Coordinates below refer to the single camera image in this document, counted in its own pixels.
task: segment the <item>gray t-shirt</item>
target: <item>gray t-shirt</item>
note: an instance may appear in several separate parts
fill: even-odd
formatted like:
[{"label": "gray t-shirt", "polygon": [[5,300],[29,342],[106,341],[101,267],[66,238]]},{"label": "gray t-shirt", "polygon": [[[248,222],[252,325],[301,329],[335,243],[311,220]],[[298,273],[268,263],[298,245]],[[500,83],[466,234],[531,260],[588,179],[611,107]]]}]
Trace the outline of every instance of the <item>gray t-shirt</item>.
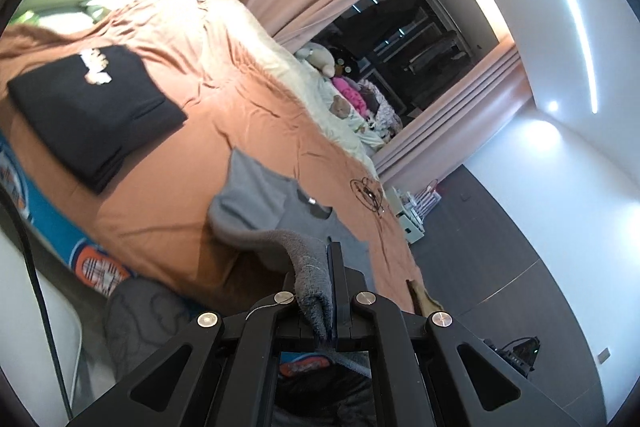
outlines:
[{"label": "gray t-shirt", "polygon": [[[209,207],[226,227],[236,230],[292,230],[326,244],[340,242],[344,265],[361,271],[370,291],[375,290],[369,247],[357,240],[335,212],[322,206],[302,190],[298,182],[265,168],[238,149],[231,152],[225,187]],[[285,272],[289,259],[257,252],[269,269]]]}]

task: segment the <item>orange bedsheet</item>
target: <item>orange bedsheet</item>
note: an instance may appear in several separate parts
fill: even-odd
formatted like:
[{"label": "orange bedsheet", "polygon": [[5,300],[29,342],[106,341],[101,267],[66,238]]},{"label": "orange bedsheet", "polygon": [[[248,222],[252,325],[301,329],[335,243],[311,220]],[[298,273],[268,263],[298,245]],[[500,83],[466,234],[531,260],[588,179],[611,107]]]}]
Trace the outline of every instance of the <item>orange bedsheet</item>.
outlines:
[{"label": "orange bedsheet", "polygon": [[[61,36],[17,25],[0,38],[0,128],[25,172],[68,219],[136,272],[223,313],[278,291],[282,276],[252,253],[217,243],[207,208],[238,147],[267,168],[299,180],[319,203],[368,241],[377,291],[412,310],[406,279],[420,270],[396,218],[361,204],[350,180],[364,165],[327,139],[305,106],[232,36],[206,0],[140,1],[91,29]],[[127,158],[101,195],[50,154],[7,98],[14,76],[84,48],[124,44],[188,114],[184,126]]]}]

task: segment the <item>stuffed animal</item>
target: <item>stuffed animal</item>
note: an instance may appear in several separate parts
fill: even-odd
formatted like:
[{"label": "stuffed animal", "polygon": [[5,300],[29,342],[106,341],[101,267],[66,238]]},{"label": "stuffed animal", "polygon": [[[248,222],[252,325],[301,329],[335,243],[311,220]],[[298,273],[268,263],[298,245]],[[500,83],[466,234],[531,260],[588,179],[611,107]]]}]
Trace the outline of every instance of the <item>stuffed animal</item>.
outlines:
[{"label": "stuffed animal", "polygon": [[322,76],[333,78],[335,76],[335,60],[331,52],[315,42],[307,42],[296,53],[298,60],[306,60],[322,73]]}]

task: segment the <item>metal screw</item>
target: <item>metal screw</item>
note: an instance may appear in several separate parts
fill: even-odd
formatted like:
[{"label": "metal screw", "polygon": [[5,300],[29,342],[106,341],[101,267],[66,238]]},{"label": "metal screw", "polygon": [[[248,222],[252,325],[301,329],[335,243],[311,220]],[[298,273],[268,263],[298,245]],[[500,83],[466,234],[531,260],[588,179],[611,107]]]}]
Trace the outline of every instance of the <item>metal screw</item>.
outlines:
[{"label": "metal screw", "polygon": [[207,312],[198,317],[198,325],[203,328],[210,328],[218,323],[218,316],[215,313]]},{"label": "metal screw", "polygon": [[278,292],[273,297],[277,304],[291,304],[293,302],[293,293],[291,292]]},{"label": "metal screw", "polygon": [[369,306],[376,301],[376,296],[371,292],[360,292],[356,295],[356,301],[360,304]]},{"label": "metal screw", "polygon": [[447,328],[453,322],[451,315],[449,315],[447,312],[434,313],[433,317],[431,317],[431,320],[436,326],[439,326],[441,328]]}]

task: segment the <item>folded black shirt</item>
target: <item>folded black shirt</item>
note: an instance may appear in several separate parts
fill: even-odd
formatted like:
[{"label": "folded black shirt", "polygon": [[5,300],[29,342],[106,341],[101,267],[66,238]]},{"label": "folded black shirt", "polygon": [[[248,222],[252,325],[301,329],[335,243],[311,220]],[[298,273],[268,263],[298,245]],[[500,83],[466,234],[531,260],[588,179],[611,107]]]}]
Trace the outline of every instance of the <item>folded black shirt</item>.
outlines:
[{"label": "folded black shirt", "polygon": [[16,76],[8,89],[50,151],[97,193],[127,154],[187,118],[124,46],[60,58]]}]

